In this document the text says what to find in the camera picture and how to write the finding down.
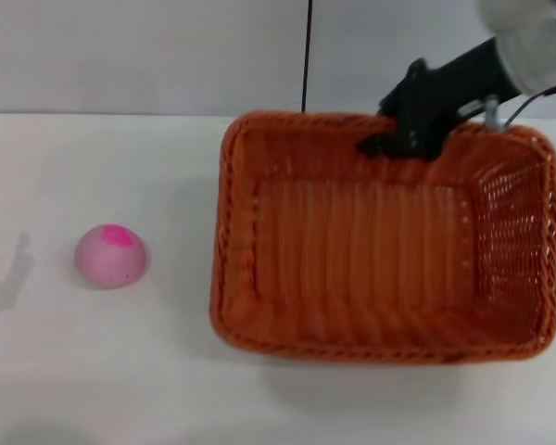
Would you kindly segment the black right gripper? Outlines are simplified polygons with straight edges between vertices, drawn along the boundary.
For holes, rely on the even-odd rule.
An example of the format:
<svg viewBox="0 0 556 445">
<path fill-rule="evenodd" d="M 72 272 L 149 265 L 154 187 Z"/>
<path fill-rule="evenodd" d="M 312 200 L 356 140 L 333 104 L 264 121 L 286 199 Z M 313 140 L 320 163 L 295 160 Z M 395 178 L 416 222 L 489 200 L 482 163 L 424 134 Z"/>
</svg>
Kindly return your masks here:
<svg viewBox="0 0 556 445">
<path fill-rule="evenodd" d="M 369 158 L 435 160 L 449 134 L 482 112 L 489 96 L 500 103 L 515 98 L 494 38 L 436 69 L 419 58 L 381 100 L 376 134 L 361 139 L 356 148 Z"/>
</svg>

